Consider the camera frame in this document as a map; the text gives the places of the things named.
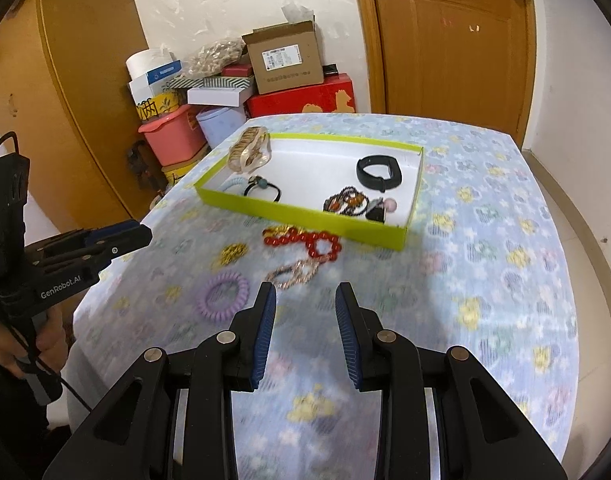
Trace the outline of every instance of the cardboard box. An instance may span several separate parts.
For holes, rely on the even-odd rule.
[[[323,83],[314,23],[284,23],[246,34],[259,94]]]
[[[308,112],[355,112],[352,79],[348,74],[327,76],[320,85],[303,86],[265,95],[253,95],[248,100],[252,117]]]
[[[254,94],[254,85],[248,88],[190,88],[188,104],[239,107],[252,94]]]
[[[172,61],[130,81],[128,86],[130,87],[130,93],[135,101],[135,105],[139,105],[143,101],[164,93],[168,82],[178,75],[181,70],[182,62],[179,60]]]

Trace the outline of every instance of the white paper roll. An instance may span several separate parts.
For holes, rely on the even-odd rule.
[[[126,66],[128,72],[130,72],[130,78],[136,79],[140,75],[172,61],[172,55],[167,48],[149,48],[128,57]]]

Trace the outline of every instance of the red gift box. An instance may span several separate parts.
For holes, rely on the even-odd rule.
[[[248,99],[247,105],[252,117],[308,112],[355,112],[352,79],[348,74],[327,76],[319,85],[254,95]]]
[[[252,75],[252,64],[232,63],[221,70],[221,75],[227,77],[250,77]]]

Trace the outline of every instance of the light blue container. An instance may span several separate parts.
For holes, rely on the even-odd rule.
[[[208,144],[214,149],[246,124],[247,117],[243,106],[211,106],[197,114],[197,120]]]

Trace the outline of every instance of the human hand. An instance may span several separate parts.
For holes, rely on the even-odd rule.
[[[66,332],[63,328],[61,307],[50,307],[46,313],[48,320],[37,334],[36,346],[41,352],[39,358],[55,372],[60,371],[68,358]],[[23,377],[23,372],[15,358],[26,357],[27,352],[17,342],[9,330],[0,323],[0,365],[17,378]]]

